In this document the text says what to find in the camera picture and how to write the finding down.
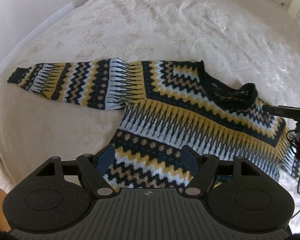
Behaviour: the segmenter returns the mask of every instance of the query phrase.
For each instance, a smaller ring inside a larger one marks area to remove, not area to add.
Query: patterned sweater
[[[42,63],[18,68],[8,82],[50,100],[124,108],[105,175],[114,189],[182,191],[192,178],[180,158],[183,145],[222,160],[245,156],[275,180],[281,167],[294,177],[300,172],[284,119],[262,111],[255,85],[234,90],[208,75],[202,61]]]

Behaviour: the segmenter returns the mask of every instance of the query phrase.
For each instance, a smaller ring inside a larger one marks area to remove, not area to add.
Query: knit sweater
[[[284,119],[262,111],[255,85],[234,90],[208,75],[201,62],[42,63],[18,68],[8,82],[50,100],[103,110],[124,108],[105,174],[120,187],[176,187],[192,179],[181,147],[221,160],[244,156],[273,179],[279,169],[297,177]]]

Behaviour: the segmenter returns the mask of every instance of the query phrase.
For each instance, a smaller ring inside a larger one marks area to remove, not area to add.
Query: yellow stripe
[[[136,104],[146,99],[146,88],[143,76],[142,62],[137,61],[130,63],[127,66],[127,69],[129,70],[129,72],[131,72],[131,75],[133,76],[131,78],[128,78],[130,79],[130,82],[128,83],[130,86],[128,86],[128,88],[132,87],[136,89],[135,91],[132,91],[132,93],[137,94],[133,95],[133,99],[129,99],[129,101]]]
[[[150,160],[148,155],[141,157],[139,152],[136,154],[132,154],[130,150],[125,152],[122,147],[116,148],[116,153],[119,154],[121,158],[124,157],[128,158],[129,161],[136,160],[136,162],[139,164],[145,163],[146,167],[148,168],[153,167],[152,169],[162,169],[162,173],[166,175],[171,175],[171,176],[178,175],[180,179],[183,180],[188,179],[188,181],[192,179],[192,176],[190,175],[189,171],[183,173],[181,168],[175,170],[173,165],[166,167],[165,162],[158,163],[157,159]]]
[[[197,69],[181,67],[179,65],[173,65],[173,71],[178,72],[180,74],[184,74],[185,76],[192,76],[192,77],[199,79]]]
[[[207,111],[212,111],[214,115],[220,115],[221,119],[226,118],[228,122],[234,122],[235,124],[241,123],[242,125],[247,126],[249,129],[257,131],[263,135],[266,135],[270,138],[274,138],[274,135],[278,129],[279,124],[282,122],[282,119],[276,118],[272,128],[268,130],[267,128],[259,127],[255,125],[248,117],[231,115],[226,111],[223,111],[220,107],[217,107],[213,102],[207,102],[202,100],[201,98],[194,98],[192,95],[187,93],[182,93],[180,91],[171,91],[169,88],[164,89],[159,82],[161,80],[160,74],[158,74],[158,67],[155,66],[158,62],[154,61],[150,64],[152,73],[152,78],[154,82],[152,85],[154,86],[154,91],[160,93],[160,95],[167,95],[172,98],[175,97],[176,100],[182,99],[184,102],[189,101],[192,105],[197,104],[199,108],[205,108]],[[262,106],[261,100],[259,98],[256,99],[257,106]]]
[[[212,121],[212,120],[210,120],[200,114],[192,112],[190,110],[187,110],[187,109],[184,109],[181,107],[177,107],[177,106],[171,106],[166,103],[152,100],[152,99],[147,99],[147,100],[140,102],[139,105],[134,105],[133,110],[134,111],[142,111],[142,114],[145,114],[145,112],[147,110],[149,110],[151,113],[154,112],[155,115],[158,114],[158,119],[164,120],[166,122],[168,121],[169,117],[171,117],[170,122],[172,122],[172,120],[174,120],[176,118],[177,123],[180,121],[181,127],[185,126],[186,119],[189,116],[189,121],[188,121],[188,125],[186,126],[186,128],[189,128],[191,120],[194,119],[194,124],[197,124],[198,127],[204,126],[204,130],[206,130],[208,128],[209,122]],[[252,121],[249,122],[248,120],[242,120],[242,118],[240,118],[240,117],[238,119],[239,120],[241,119],[242,125],[246,125],[248,128],[250,128],[254,131],[257,131],[260,134],[266,135],[271,139],[274,139],[275,131],[278,129],[278,126],[279,126],[280,122],[282,121],[282,119],[277,118],[274,121],[273,129],[265,130],[259,126],[254,126]],[[212,129],[212,127],[209,127],[209,132],[208,132],[209,135],[211,134],[211,129]]]
[[[284,130],[282,131],[282,134],[280,136],[280,139],[278,141],[278,144],[275,147],[276,150],[276,156],[279,157],[279,159],[283,162],[284,159],[287,158],[287,149],[285,144],[287,144],[287,138],[286,138],[286,134],[288,132],[288,128],[285,127]]]
[[[133,105],[132,109],[133,111],[139,111],[139,112],[141,111],[142,114],[145,114],[145,112],[148,109],[150,109],[149,111],[150,113],[155,112],[154,116],[156,116],[156,114],[159,113],[158,119],[163,120],[165,122],[169,121],[170,123],[173,122],[179,110],[177,123],[178,121],[180,121],[179,125],[181,126],[181,128],[186,127],[187,129],[189,129],[190,123],[192,119],[194,119],[194,125],[197,126],[195,132],[199,132],[200,128],[203,127],[203,132],[207,131],[206,137],[212,137],[214,140],[217,140],[222,144],[225,144],[227,139],[228,140],[227,145],[230,147],[233,147],[234,144],[237,142],[237,148],[247,147],[248,152],[253,152],[254,150],[257,150],[258,152],[261,153],[268,152],[269,155],[279,157],[280,159],[284,158],[284,155],[286,154],[286,148],[284,147],[284,143],[286,143],[286,138],[285,138],[286,129],[281,134],[276,147],[272,147],[268,143],[260,139],[257,139],[251,135],[248,135],[244,132],[232,130],[197,113],[176,106],[169,106],[159,101],[147,99],[143,102],[140,102],[139,105]],[[189,115],[189,121],[188,124],[185,126],[185,120],[188,115]]]
[[[49,99],[51,99],[54,91],[56,90],[58,80],[61,76],[63,69],[65,68],[66,63],[54,63],[52,65],[55,67],[54,72],[56,72],[56,73],[49,74],[48,82],[49,82],[49,86],[51,87],[51,89],[49,91],[43,92],[44,96]]]
[[[90,62],[92,67],[89,68],[88,78],[87,78],[87,85],[85,88],[85,92],[83,93],[83,99],[82,99],[82,106],[87,106],[88,100],[91,98],[90,94],[92,93],[92,87],[93,87],[93,80],[95,78],[95,75],[98,73],[99,65],[97,64],[97,61]]]
[[[58,98],[58,101],[64,101],[64,98],[68,96],[67,94],[67,88],[72,83],[71,82],[71,75],[73,73],[73,69],[77,67],[76,63],[69,63],[71,65],[70,68],[68,68],[68,72],[66,73],[66,77],[63,79],[64,83],[61,85],[60,90],[60,96]]]

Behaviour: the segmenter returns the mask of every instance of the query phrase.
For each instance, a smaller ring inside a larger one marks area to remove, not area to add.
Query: sweater sleeve
[[[50,100],[96,109],[123,108],[145,97],[141,63],[118,58],[77,63],[42,63],[17,68],[8,79],[29,92]]]

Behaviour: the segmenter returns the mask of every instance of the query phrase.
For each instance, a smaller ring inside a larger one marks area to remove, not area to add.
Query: white bedspread
[[[122,116],[45,100],[7,84],[11,73],[42,62],[110,57],[204,60],[209,74],[234,88],[253,82],[269,103],[300,107],[300,28],[271,1],[89,0],[31,42],[0,77],[4,190],[51,156],[98,152]]]

